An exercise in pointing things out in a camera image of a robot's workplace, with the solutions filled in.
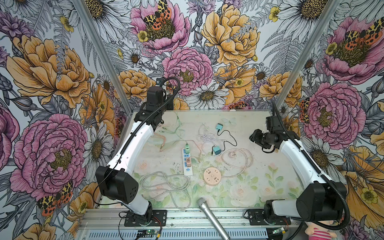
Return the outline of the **teal plug adapter back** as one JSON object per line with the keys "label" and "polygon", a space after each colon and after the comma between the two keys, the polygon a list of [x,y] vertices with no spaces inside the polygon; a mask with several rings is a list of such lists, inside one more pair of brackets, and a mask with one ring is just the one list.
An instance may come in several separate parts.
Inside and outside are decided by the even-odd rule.
{"label": "teal plug adapter back", "polygon": [[222,129],[223,129],[223,125],[220,124],[220,123],[218,123],[218,124],[216,125],[217,133],[219,133]]}

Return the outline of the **pink plug charger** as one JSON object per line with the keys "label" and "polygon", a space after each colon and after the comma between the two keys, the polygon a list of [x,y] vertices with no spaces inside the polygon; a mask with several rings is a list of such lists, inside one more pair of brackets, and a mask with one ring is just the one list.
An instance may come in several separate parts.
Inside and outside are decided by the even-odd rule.
{"label": "pink plug charger", "polygon": [[192,159],[191,158],[186,158],[185,162],[186,162],[186,167],[187,168],[190,168],[192,166]]}

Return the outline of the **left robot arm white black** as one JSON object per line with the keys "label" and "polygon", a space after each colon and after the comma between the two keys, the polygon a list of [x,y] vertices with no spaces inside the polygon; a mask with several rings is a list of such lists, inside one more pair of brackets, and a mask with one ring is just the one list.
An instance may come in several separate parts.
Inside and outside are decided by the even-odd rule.
{"label": "left robot arm white black", "polygon": [[130,218],[140,225],[147,225],[154,218],[153,207],[138,194],[139,183],[133,178],[133,171],[146,142],[164,122],[163,114],[173,104],[180,89],[181,81],[176,77],[161,78],[158,85],[150,87],[147,101],[136,113],[131,132],[122,147],[105,167],[99,166],[96,170],[96,189],[114,204],[128,208]]}

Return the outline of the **white blue power strip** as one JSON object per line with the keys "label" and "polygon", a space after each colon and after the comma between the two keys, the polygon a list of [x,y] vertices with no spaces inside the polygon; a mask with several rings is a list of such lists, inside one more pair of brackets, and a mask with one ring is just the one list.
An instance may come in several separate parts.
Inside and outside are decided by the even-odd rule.
{"label": "white blue power strip", "polygon": [[191,158],[190,148],[187,146],[185,146],[182,150],[182,159],[183,159],[184,175],[191,178],[193,176],[192,158]]}

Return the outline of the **silver microphone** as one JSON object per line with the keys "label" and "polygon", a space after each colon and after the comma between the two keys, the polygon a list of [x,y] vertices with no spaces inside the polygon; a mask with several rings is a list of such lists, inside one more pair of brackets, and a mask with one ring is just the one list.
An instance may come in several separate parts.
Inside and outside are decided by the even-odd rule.
{"label": "silver microphone", "polygon": [[199,198],[198,201],[199,209],[206,215],[208,220],[211,222],[213,227],[216,229],[218,234],[221,236],[223,240],[230,240],[231,237],[227,233],[227,231],[224,229],[224,227],[221,225],[221,223],[218,221],[210,207],[208,206],[207,201],[204,198]]}

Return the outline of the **green plug adapter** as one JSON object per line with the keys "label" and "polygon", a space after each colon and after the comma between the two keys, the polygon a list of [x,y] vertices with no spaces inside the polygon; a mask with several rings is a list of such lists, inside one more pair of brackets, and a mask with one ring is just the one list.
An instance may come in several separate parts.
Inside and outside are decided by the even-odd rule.
{"label": "green plug adapter", "polygon": [[185,154],[190,154],[190,153],[191,153],[190,146],[189,146],[189,144],[186,144],[185,145]]}

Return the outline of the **small green circuit board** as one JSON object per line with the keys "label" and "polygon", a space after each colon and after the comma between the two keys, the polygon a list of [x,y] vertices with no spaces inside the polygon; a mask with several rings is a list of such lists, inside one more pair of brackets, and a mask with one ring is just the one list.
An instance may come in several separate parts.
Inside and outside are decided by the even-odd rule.
{"label": "small green circuit board", "polygon": [[140,238],[152,238],[155,237],[158,240],[161,236],[161,230],[140,230],[138,231],[135,240],[139,240]]}

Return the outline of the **teal plug adapter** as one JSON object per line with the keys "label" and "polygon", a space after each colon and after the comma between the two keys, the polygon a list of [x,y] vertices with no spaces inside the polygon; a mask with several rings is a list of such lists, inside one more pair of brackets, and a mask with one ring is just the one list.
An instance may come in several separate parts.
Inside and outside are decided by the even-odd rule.
{"label": "teal plug adapter", "polygon": [[222,129],[223,129],[223,125],[220,124],[220,123],[218,123],[218,124],[216,125],[217,133],[219,133]]}
{"label": "teal plug adapter", "polygon": [[213,146],[212,147],[212,155],[213,156],[218,156],[222,152],[221,148],[219,146]]}

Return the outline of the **round pink socket hub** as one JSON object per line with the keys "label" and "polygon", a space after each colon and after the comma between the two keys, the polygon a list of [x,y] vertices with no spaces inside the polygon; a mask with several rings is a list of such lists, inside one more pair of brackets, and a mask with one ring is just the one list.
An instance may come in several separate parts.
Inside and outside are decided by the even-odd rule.
{"label": "round pink socket hub", "polygon": [[209,186],[217,186],[221,179],[221,172],[217,168],[209,167],[203,173],[203,180]]}

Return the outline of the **teal plug adapter centre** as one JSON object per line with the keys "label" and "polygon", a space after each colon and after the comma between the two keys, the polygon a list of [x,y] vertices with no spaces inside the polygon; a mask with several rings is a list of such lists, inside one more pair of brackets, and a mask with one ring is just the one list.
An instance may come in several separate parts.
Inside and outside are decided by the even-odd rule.
{"label": "teal plug adapter centre", "polygon": [[222,152],[221,148],[219,146],[213,146],[212,147],[212,155],[213,156],[218,156]]}

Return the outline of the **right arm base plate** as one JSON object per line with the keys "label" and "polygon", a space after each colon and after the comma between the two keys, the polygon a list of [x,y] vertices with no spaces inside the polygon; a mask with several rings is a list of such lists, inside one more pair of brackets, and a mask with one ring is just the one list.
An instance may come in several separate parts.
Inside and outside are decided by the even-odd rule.
{"label": "right arm base plate", "polygon": [[265,213],[262,209],[247,210],[247,217],[251,226],[290,226],[291,219],[277,216],[273,213]]}

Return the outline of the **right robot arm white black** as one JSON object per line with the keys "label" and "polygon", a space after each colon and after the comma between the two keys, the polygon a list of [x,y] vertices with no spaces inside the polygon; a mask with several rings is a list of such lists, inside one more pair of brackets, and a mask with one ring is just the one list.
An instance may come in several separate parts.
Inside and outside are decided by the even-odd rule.
{"label": "right robot arm white black", "polygon": [[275,103],[272,104],[272,115],[266,118],[266,125],[267,131],[256,129],[250,135],[250,141],[260,146],[265,154],[275,150],[282,152],[304,190],[296,200],[266,201],[264,220],[270,223],[276,217],[288,217],[331,231],[345,229],[351,214],[344,184],[333,181],[305,150],[298,135],[285,128]]}

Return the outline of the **plush doll striped shirt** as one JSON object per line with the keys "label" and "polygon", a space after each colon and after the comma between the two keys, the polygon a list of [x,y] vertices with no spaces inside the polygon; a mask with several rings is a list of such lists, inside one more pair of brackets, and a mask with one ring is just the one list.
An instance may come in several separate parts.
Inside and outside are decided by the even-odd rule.
{"label": "plush doll striped shirt", "polygon": [[307,228],[305,233],[308,235],[309,240],[334,240],[337,234],[326,228],[319,226],[312,222],[306,222]]}

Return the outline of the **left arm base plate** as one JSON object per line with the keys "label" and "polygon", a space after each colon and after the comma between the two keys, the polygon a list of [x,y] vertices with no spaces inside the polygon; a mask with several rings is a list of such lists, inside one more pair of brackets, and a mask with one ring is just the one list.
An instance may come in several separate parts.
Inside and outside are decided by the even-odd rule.
{"label": "left arm base plate", "polygon": [[165,227],[167,210],[152,210],[145,215],[128,213],[125,217],[125,227]]}

